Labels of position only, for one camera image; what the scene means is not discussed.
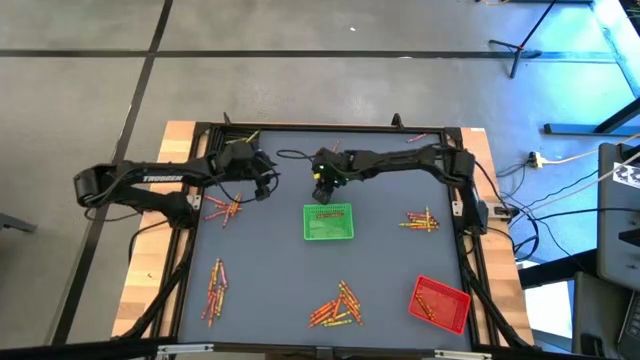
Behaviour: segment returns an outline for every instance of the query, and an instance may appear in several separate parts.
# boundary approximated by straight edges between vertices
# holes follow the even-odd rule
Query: tripod
[[[555,5],[556,1],[558,1],[558,0],[551,1],[551,3],[549,4],[549,7],[547,7],[547,10],[544,11],[544,14],[542,14],[540,19],[536,23],[536,25],[533,27],[533,29],[531,29],[531,31],[529,31],[529,34],[524,39],[522,44],[514,45],[514,44],[509,44],[509,43],[498,41],[498,40],[489,40],[489,44],[498,44],[498,45],[506,46],[509,49],[515,49],[516,50],[516,52],[514,54],[514,59],[513,59],[513,66],[511,67],[511,74],[509,74],[510,78],[513,79],[513,78],[516,77],[516,71],[518,71],[518,63],[520,62],[520,56],[522,55],[522,52],[524,51],[524,47],[527,45],[527,41],[529,41],[529,39],[531,38],[533,33],[536,31],[536,29],[538,29],[538,26],[540,26],[540,24],[542,23],[544,18],[547,17],[547,14],[549,14],[549,11],[551,11],[551,8],[553,8],[553,5]],[[540,55],[542,55],[542,51],[536,51],[534,53],[534,57],[538,57]]]

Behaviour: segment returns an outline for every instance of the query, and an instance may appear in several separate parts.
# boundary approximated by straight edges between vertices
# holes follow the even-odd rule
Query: gray tabletop
[[[613,169],[614,163],[623,163],[618,146],[600,145],[599,171],[602,176]],[[614,181],[609,176],[598,183],[598,207],[631,208],[638,207],[640,189]],[[622,211],[602,211],[598,213],[598,275],[603,279],[640,291],[640,247],[618,238],[622,231],[640,227],[640,215]]]
[[[280,185],[262,202],[222,229],[222,219],[201,221],[196,237],[179,339],[181,342],[234,342],[370,348],[469,350],[462,336],[408,314],[411,292],[423,274],[461,288],[447,188],[421,171],[381,174],[334,192],[333,202],[351,203],[355,237],[344,241],[305,241],[302,209],[314,204],[314,180],[307,160],[275,156],[279,149],[312,154],[320,147],[406,150],[434,143],[429,136],[407,144],[406,135],[381,133],[265,131],[260,145],[278,163]],[[235,194],[253,196],[252,183],[225,184]],[[219,188],[207,194],[224,199]],[[400,228],[407,211],[429,206],[440,221],[437,232]],[[214,212],[205,201],[202,214]],[[213,328],[200,320],[216,258],[224,260],[230,287],[222,317]],[[307,328],[314,309],[339,294],[345,280],[361,301],[364,326]]]

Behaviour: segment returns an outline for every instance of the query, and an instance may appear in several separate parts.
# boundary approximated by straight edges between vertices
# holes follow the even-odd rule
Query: plastic basket
[[[353,239],[351,204],[305,205],[303,213],[305,240]]]
[[[432,320],[427,317],[416,300],[417,293],[422,296],[425,304],[433,311]],[[469,294],[420,275],[416,280],[409,302],[409,314],[461,335],[464,331],[470,304]]]

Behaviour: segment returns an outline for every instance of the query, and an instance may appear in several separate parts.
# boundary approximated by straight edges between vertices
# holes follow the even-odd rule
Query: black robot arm
[[[439,165],[448,164],[448,171]],[[487,232],[488,210],[473,191],[475,157],[466,150],[438,144],[414,150],[376,153],[368,150],[347,150],[334,153],[322,148],[314,155],[312,171],[316,179],[313,198],[327,204],[335,188],[349,181],[371,179],[380,173],[405,170],[424,170],[438,181],[458,190],[460,207],[457,219],[465,231],[473,234]]]
[[[253,180],[255,198],[260,201],[271,194],[267,186],[277,173],[269,156],[257,142],[234,142],[221,153],[207,154],[185,163],[100,164],[81,171],[73,180],[78,204],[98,208],[116,203],[136,211],[160,211],[171,227],[191,228],[196,225],[196,212],[181,192],[159,194],[133,187],[136,184],[182,182],[190,186],[208,187],[222,182]]]

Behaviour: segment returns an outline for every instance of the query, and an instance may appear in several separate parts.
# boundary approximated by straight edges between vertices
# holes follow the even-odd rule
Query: wooden board
[[[165,130],[164,138],[160,148],[158,161],[184,162],[188,159],[193,130],[193,121],[169,121]],[[476,159],[484,166],[487,172],[495,179],[495,169],[489,150],[489,142],[484,129],[462,129],[463,142],[469,151],[475,154]],[[202,154],[204,141],[200,139],[198,148],[199,155]],[[478,194],[484,200],[497,202],[493,190],[484,175],[477,171],[475,174]],[[152,185],[151,190],[157,192],[179,191],[180,184],[158,184]],[[145,213],[140,227],[162,221],[164,217],[157,213]],[[508,232],[505,223],[498,220],[490,220],[489,226]],[[113,335],[119,335],[127,331],[135,320],[149,306],[160,287],[160,279],[166,260],[169,247],[171,229],[167,225],[159,226],[153,230],[138,236],[133,251],[133,258],[129,266],[129,272],[125,280],[120,306],[116,315],[113,327]],[[518,334],[530,344],[533,344],[533,335],[529,327],[526,308],[524,304],[524,294],[520,287],[518,271],[511,251],[510,241],[499,233],[490,232],[482,236],[482,246],[489,277],[491,296],[503,315]],[[161,335],[168,334],[168,324],[171,321],[171,310],[175,298],[172,296],[165,307]],[[474,298],[476,304],[476,316],[479,327],[481,343],[488,343],[488,332],[482,305]]]

